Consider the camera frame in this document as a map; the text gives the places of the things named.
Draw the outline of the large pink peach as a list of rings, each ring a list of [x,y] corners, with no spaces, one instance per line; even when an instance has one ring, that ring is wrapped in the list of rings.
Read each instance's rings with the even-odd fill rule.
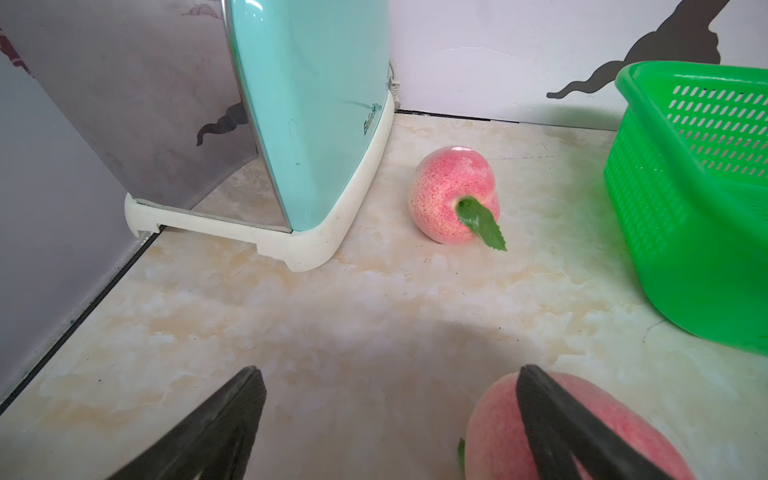
[[[608,392],[575,375],[552,372],[550,376],[622,440],[670,477],[695,477],[664,435]],[[510,373],[500,378],[476,405],[464,439],[467,479],[538,477],[517,403],[518,377],[517,373]]]

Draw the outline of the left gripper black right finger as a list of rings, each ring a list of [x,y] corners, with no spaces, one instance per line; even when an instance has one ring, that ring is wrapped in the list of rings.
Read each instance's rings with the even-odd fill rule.
[[[516,395],[541,479],[671,479],[540,367],[521,368]]]

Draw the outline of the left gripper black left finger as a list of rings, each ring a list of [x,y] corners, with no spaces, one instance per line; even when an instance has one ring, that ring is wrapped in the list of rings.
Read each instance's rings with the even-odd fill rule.
[[[242,479],[267,390],[255,366],[240,370],[113,479]]]

